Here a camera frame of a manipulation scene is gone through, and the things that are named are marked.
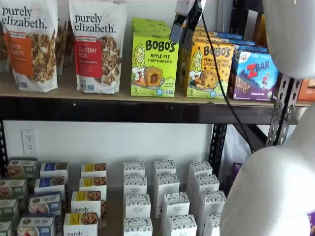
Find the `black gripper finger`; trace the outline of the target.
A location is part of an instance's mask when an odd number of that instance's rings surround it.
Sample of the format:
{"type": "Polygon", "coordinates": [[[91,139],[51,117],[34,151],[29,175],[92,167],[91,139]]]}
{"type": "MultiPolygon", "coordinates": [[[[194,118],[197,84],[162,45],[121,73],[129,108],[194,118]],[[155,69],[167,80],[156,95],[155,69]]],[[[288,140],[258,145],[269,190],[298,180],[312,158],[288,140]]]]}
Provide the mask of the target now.
{"type": "Polygon", "coordinates": [[[180,38],[180,46],[190,51],[192,47],[192,39],[193,39],[194,31],[190,28],[183,27],[181,38],[180,38]]]}
{"type": "Polygon", "coordinates": [[[183,31],[182,25],[185,21],[185,16],[176,13],[175,19],[171,28],[170,40],[172,42],[179,42],[183,31]]]}

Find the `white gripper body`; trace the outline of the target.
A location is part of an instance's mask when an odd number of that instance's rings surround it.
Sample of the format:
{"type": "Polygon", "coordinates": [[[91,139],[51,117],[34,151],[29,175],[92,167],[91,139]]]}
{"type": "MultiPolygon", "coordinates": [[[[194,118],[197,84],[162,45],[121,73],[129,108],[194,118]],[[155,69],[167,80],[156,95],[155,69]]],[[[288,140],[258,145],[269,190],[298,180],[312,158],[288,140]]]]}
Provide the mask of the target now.
{"type": "Polygon", "coordinates": [[[195,31],[205,4],[206,0],[178,0],[175,8],[175,24],[181,27],[186,22],[186,27],[195,31]]]}

